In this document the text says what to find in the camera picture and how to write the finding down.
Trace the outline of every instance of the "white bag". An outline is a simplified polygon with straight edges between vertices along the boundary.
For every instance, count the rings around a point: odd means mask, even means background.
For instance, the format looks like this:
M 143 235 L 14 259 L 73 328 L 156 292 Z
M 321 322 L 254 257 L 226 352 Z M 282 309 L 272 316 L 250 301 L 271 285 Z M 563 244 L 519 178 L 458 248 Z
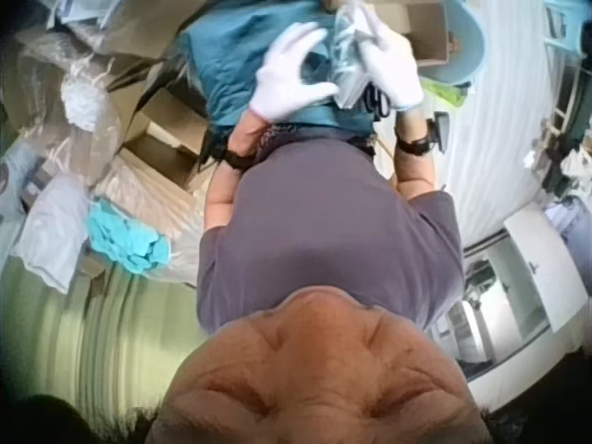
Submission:
M 39 156 L 19 138 L 0 160 L 0 275 L 8 252 L 25 222 L 26 214 L 20 203 L 20 192 L 37 159 Z
M 35 201 L 13 251 L 28 271 L 64 294 L 87 238 L 89 204 L 85 187 L 75 178 L 55 176 Z

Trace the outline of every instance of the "blue chair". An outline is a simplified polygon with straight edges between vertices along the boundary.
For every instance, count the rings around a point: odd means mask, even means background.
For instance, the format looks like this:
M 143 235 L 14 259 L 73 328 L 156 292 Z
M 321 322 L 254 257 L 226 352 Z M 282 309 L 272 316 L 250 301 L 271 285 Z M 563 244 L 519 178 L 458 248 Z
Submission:
M 460 44 L 461 51 L 450 55 L 449 63 L 419 68 L 420 76 L 443 85 L 470 82 L 483 67 L 486 40 L 479 21 L 460 0 L 444 0 L 448 29 Z
M 592 3 L 586 0 L 545 0 L 545 7 L 551 14 L 561 17 L 561 34 L 564 34 L 546 38 L 545 43 L 585 58 L 582 30 L 586 22 L 592 20 Z

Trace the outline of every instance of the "white glove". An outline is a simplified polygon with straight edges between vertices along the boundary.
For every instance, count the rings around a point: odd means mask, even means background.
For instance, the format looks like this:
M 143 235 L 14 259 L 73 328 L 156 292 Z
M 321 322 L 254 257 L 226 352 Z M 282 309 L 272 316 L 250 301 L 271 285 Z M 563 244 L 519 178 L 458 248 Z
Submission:
M 257 87 L 249 107 L 259 117 L 277 122 L 336 94 L 334 83 L 302 83 L 302 62 L 327 36 L 317 23 L 294 23 L 272 43 L 257 71 Z
M 374 38 L 358 44 L 372 82 L 390 99 L 393 107 L 404 111 L 422 103 L 424 91 L 417 74 L 417 62 L 409 41 L 393 31 L 366 5 L 356 14 L 357 29 Z

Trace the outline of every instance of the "gray t-shirt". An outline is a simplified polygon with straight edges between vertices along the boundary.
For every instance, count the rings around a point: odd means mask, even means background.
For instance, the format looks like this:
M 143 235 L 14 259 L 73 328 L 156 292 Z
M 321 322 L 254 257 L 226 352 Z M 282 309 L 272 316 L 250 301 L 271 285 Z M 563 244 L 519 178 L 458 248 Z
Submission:
M 463 295 L 452 198 L 406 202 L 346 142 L 278 148 L 241 179 L 230 223 L 202 237 L 198 316 L 213 332 L 312 285 L 428 327 Z

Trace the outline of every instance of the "teal shirt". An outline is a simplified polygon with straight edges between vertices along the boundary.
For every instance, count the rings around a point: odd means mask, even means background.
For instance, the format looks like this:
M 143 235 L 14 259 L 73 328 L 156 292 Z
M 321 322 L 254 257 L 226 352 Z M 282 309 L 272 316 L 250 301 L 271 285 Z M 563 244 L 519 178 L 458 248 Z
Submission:
M 302 67 L 307 83 L 328 81 L 329 46 L 335 16 L 318 0 L 222 0 L 215 2 L 179 36 L 190 57 L 191 73 L 201 86 L 214 130 L 224 132 L 239 121 L 255 88 L 255 73 L 265 52 L 294 22 L 316 21 L 328 36 L 309 54 Z M 373 115 L 365 110 L 341 110 L 328 99 L 304 108 L 290 123 L 342 128 L 361 135 L 373 133 Z

